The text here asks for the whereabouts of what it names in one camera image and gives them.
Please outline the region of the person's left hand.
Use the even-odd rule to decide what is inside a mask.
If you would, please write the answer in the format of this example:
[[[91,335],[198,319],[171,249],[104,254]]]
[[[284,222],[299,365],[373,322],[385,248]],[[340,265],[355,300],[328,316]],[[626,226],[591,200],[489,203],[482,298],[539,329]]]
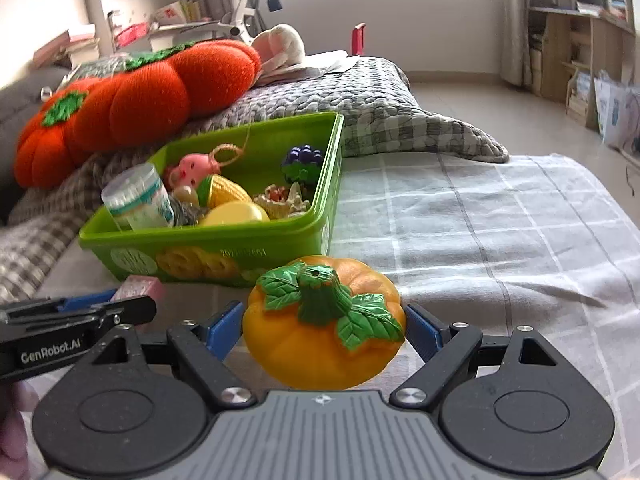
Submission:
[[[29,382],[1,386],[1,478],[28,479],[28,437],[22,413],[30,413],[39,401]]]

